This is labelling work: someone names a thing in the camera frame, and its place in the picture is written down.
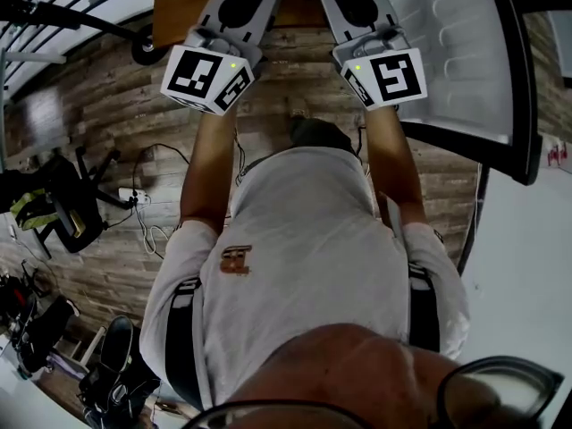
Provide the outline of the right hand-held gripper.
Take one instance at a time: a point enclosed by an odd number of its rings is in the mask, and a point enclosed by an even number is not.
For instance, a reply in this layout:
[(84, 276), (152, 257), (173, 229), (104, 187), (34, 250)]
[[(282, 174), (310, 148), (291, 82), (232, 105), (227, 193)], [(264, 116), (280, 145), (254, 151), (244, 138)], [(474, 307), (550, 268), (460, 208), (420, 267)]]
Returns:
[(427, 97), (420, 50), (389, 0), (321, 0), (341, 77), (368, 111)]

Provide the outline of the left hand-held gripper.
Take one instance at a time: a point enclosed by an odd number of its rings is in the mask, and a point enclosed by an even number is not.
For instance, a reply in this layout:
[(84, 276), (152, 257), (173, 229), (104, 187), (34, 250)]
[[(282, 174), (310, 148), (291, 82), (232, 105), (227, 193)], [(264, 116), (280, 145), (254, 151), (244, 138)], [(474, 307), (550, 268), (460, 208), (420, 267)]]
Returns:
[(281, 0), (209, 0), (172, 48), (161, 93), (180, 105), (224, 115), (255, 81), (259, 44)]

